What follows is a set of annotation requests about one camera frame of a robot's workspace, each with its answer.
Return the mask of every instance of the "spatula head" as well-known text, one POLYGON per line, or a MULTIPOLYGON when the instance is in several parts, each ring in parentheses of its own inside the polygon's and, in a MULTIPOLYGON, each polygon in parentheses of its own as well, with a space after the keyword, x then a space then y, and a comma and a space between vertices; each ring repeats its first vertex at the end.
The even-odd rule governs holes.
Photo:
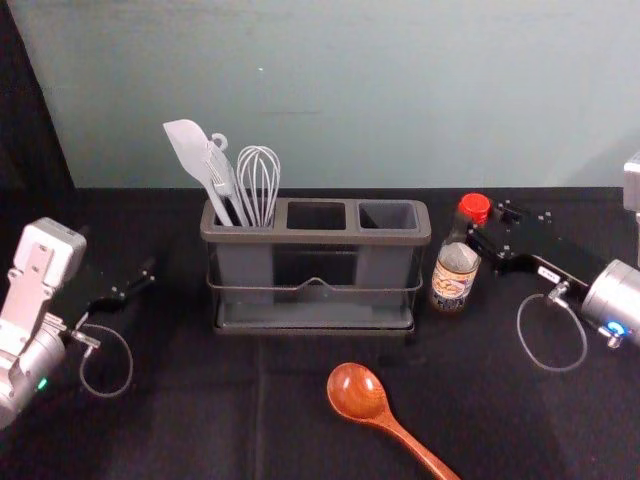
POLYGON ((205 163, 209 150, 208 139, 200 126, 192 120, 182 119, 162 125, 182 168, 203 185, 210 181, 210 172, 205 163))

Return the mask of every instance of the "blue indicator light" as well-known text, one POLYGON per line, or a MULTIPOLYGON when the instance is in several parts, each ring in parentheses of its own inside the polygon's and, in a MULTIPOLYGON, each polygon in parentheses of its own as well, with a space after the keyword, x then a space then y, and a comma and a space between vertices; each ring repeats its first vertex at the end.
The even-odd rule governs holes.
POLYGON ((607 328, 609 329, 609 331, 616 333, 618 335, 624 335, 625 333, 627 333, 627 330, 618 322, 607 323, 607 328))

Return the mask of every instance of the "red bottle cap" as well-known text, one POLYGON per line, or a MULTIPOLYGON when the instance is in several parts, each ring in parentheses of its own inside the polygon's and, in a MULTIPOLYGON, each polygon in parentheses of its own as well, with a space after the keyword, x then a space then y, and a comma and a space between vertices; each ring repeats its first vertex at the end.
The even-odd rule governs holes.
POLYGON ((491 202, 480 193, 467 193, 458 204, 458 211, 471 217, 473 223, 483 225, 489 218, 491 202))

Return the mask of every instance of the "sauce bottle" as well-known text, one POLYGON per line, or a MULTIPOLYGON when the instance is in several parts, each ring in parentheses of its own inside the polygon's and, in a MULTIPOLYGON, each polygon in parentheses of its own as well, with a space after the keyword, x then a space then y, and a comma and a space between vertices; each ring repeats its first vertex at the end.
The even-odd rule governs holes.
POLYGON ((429 300, 442 312, 460 312, 480 266, 480 256, 465 243, 469 223, 483 225, 491 203, 479 193, 468 193, 458 204, 453 227, 438 253, 429 300))

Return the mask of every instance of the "black curtain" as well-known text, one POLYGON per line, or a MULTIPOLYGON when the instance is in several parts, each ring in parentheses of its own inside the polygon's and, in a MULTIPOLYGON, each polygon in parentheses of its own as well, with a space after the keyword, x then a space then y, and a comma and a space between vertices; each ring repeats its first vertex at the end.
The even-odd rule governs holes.
POLYGON ((0 188, 73 191, 38 80, 6 0, 0 0, 0 188))

